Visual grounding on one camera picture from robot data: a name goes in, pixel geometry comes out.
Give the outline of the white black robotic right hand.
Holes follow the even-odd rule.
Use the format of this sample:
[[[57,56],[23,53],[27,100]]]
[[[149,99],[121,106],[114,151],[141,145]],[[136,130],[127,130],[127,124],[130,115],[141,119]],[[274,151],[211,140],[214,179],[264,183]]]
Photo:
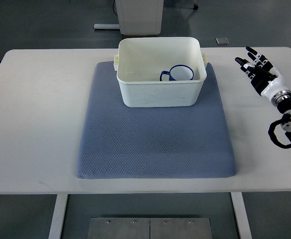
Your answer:
[[[255,49],[247,46],[246,50],[251,61],[240,57],[236,57],[235,61],[250,79],[255,91],[261,97],[266,97],[275,107],[281,101],[291,98],[291,90],[286,86],[281,71]]]

